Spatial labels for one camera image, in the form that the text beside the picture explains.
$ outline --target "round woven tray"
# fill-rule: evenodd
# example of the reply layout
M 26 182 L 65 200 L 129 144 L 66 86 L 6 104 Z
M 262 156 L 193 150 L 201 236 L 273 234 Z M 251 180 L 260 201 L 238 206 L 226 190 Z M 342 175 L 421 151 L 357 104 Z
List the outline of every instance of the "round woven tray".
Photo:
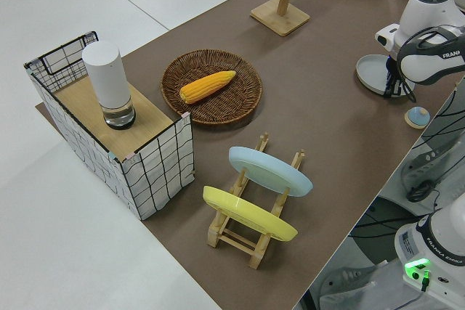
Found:
M 200 101 L 187 105 L 179 90 L 194 80 L 222 70 L 235 70 L 225 87 Z M 222 50 L 203 49 L 176 58 L 165 70 L 161 93 L 178 114 L 190 112 L 191 120 L 204 125 L 224 125 L 249 115 L 262 96 L 262 80 L 247 61 Z

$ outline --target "corn cob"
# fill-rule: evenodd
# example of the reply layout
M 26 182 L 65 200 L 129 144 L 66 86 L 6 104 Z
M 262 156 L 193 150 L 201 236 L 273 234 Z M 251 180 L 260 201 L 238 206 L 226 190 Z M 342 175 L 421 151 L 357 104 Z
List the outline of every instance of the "corn cob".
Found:
M 179 95 L 185 103 L 191 105 L 226 86 L 234 76 L 235 70 L 224 70 L 204 76 L 188 85 L 184 85 L 179 90 Z

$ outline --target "yellow plate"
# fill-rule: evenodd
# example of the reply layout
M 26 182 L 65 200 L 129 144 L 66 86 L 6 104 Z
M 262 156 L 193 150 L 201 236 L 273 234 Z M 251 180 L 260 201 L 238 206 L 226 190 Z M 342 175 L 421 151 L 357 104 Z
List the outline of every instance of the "yellow plate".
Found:
M 290 241 L 297 235 L 297 230 L 284 220 L 229 192 L 203 187 L 203 199 L 215 210 L 273 239 Z

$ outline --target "green light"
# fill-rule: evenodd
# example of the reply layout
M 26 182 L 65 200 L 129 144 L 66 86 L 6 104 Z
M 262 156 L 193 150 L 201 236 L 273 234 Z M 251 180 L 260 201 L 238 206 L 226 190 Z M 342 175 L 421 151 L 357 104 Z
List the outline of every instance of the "green light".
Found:
M 417 269 L 423 269 L 425 265 L 429 264 L 429 259 L 426 258 L 421 258 L 416 261 L 409 261 L 408 263 L 405 263 L 405 273 L 413 279 L 413 273 Z M 425 277 L 428 277 L 428 271 L 425 271 Z
M 408 263 L 405 263 L 405 268 L 410 269 L 410 268 L 414 268 L 415 266 L 424 265 L 424 264 L 428 264 L 428 263 L 429 263 L 429 259 L 422 258 L 422 259 L 419 259 L 417 261 L 410 261 Z

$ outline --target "brown tabletop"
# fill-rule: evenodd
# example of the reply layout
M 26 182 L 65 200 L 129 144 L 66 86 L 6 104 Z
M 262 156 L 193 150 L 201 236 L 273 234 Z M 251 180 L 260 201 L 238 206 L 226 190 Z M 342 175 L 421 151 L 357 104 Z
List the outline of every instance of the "brown tabletop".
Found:
M 262 100 L 248 125 L 194 126 L 195 181 L 144 221 L 223 309 L 292 309 L 420 136 L 403 118 L 415 104 L 383 99 L 355 72 L 362 56 L 386 54 L 374 34 L 398 23 L 408 0 L 291 0 L 310 21 L 286 37 L 249 16 L 266 1 L 226 1 L 124 57 L 129 82 L 172 118 L 159 83 L 184 53 L 239 54 L 262 78 Z M 453 87 L 452 78 L 417 86 L 418 103 L 434 115 Z M 254 147 L 264 131 L 270 134 L 267 153 L 281 160 L 291 162 L 296 151 L 306 150 L 301 171 L 315 188 L 284 207 L 281 217 L 299 230 L 296 238 L 272 240 L 253 270 L 238 249 L 206 244 L 214 210 L 202 200 L 202 189 L 228 190 L 237 176 L 229 148 Z M 243 197 L 268 209 L 275 199 L 253 183 Z

